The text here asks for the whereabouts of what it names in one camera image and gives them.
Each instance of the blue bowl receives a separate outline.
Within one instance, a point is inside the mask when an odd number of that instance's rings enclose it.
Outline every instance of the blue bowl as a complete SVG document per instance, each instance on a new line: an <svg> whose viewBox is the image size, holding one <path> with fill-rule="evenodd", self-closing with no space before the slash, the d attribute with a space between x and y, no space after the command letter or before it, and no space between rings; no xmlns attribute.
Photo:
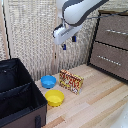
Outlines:
<svg viewBox="0 0 128 128"><path fill-rule="evenodd" d="M56 78L53 76L43 76L41 77L41 83L44 88L50 89L55 86Z"/></svg>

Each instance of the black plastic crate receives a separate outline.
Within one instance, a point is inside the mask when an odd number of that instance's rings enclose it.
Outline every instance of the black plastic crate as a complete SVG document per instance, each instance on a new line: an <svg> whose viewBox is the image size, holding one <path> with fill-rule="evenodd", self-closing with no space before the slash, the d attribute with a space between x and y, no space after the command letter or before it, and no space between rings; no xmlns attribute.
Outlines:
<svg viewBox="0 0 128 128"><path fill-rule="evenodd" d="M0 61L0 127L40 128L47 100L18 59Z"/></svg>

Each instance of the gray drawer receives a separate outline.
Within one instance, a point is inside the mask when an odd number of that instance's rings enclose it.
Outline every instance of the gray drawer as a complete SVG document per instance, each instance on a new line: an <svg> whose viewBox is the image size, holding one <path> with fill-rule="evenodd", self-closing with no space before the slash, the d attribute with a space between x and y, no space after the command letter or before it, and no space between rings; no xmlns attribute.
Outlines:
<svg viewBox="0 0 128 128"><path fill-rule="evenodd" d="M128 80L128 52L95 42L90 63Z"/></svg>
<svg viewBox="0 0 128 128"><path fill-rule="evenodd" d="M96 41L128 49L128 16L110 16L100 19Z"/></svg>

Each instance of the cardboard box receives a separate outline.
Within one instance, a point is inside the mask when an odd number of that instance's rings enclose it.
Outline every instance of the cardboard box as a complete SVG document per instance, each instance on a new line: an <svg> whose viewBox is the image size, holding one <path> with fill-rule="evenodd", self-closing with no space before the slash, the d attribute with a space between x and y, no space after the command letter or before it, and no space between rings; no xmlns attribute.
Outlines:
<svg viewBox="0 0 128 128"><path fill-rule="evenodd" d="M64 69L62 69L59 74L60 86L75 94L81 93L83 80L84 78L74 75Z"/></svg>

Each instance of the yellow bowl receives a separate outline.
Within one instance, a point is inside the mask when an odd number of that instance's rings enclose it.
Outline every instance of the yellow bowl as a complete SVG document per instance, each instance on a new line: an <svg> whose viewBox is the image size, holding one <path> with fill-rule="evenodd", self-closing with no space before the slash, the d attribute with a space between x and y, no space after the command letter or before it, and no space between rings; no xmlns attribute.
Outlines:
<svg viewBox="0 0 128 128"><path fill-rule="evenodd" d="M45 94L48 104L53 107L60 106L64 100L64 94L59 90L49 90Z"/></svg>

